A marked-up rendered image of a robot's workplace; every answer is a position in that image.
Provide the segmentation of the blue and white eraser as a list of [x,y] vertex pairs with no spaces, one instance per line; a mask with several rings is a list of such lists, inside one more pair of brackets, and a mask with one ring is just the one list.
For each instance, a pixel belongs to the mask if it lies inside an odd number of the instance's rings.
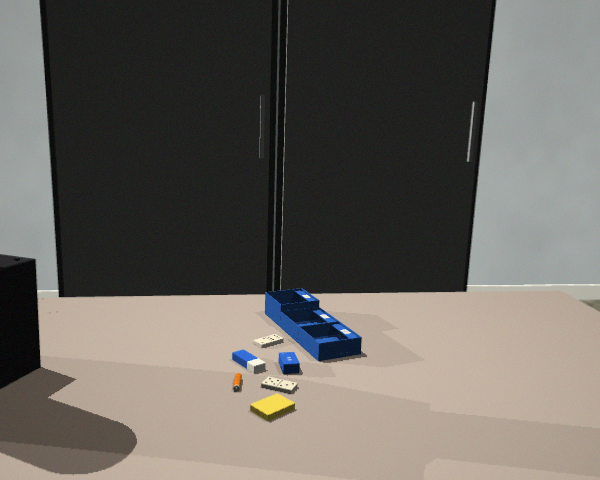
[[265,370],[266,363],[249,352],[243,350],[232,352],[232,360],[252,373]]

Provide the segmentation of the white domino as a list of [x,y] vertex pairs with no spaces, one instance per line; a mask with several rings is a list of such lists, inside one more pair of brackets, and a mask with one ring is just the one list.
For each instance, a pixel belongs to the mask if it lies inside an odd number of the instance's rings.
[[260,347],[260,348],[264,348],[264,347],[268,347],[271,345],[275,345],[278,343],[281,343],[284,341],[284,338],[274,334],[274,335],[270,335],[267,337],[263,337],[263,338],[259,338],[256,340],[253,340],[253,344],[255,344],[256,346]]
[[295,382],[267,377],[261,383],[261,388],[292,394],[297,388],[297,385],[298,383]]

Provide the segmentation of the blue nine-volt battery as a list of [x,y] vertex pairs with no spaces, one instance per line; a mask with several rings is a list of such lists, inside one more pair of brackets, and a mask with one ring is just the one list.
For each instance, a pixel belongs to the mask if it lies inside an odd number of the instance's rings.
[[283,374],[299,373],[300,363],[294,352],[279,353],[279,365]]

